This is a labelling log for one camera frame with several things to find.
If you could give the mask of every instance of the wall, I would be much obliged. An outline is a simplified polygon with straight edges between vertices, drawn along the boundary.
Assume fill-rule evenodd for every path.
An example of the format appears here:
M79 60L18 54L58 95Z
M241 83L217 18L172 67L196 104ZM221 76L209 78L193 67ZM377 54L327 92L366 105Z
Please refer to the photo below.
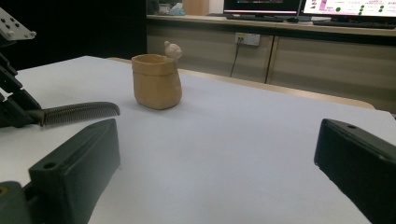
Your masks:
M224 0L209 0L209 13L222 13Z

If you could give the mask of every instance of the white table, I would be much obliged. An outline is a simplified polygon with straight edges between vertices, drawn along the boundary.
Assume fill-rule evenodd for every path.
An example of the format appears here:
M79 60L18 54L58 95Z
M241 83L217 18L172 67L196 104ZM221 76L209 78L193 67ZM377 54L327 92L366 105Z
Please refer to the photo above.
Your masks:
M369 223L313 163L320 122L338 119L396 145L388 112L180 73L183 97L164 111L139 105L131 65L93 57L20 71L44 107L109 101L121 169L90 223ZM0 129L0 181L27 169L90 120Z

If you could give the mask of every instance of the cable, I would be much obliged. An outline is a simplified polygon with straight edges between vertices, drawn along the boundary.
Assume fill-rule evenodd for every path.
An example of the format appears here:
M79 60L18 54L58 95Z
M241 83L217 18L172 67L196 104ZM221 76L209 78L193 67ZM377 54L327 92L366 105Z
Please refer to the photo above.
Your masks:
M238 41L236 42L236 53L235 58L233 59L233 68L235 67L236 58L238 57L239 47L241 46L242 37L238 37ZM231 69L230 77L233 76L233 68Z

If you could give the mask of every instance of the screw hole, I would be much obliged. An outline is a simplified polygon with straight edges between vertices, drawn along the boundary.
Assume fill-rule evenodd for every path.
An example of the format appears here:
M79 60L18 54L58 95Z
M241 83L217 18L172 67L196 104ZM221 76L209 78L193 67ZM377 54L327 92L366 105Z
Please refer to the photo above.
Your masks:
M8 190L6 187L0 186L0 197L5 195L7 193L7 191Z
M49 162L49 163L44 165L44 169L51 169L51 168L53 168L55 166L56 166L55 162Z

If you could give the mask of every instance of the black comb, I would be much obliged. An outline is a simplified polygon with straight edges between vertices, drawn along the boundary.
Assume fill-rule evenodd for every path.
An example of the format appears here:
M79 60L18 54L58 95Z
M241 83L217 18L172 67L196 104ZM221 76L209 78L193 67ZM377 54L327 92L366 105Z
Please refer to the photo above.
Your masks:
M63 105L48 109L27 110L35 123L41 127L118 116L120 109L110 102L89 102L76 105Z

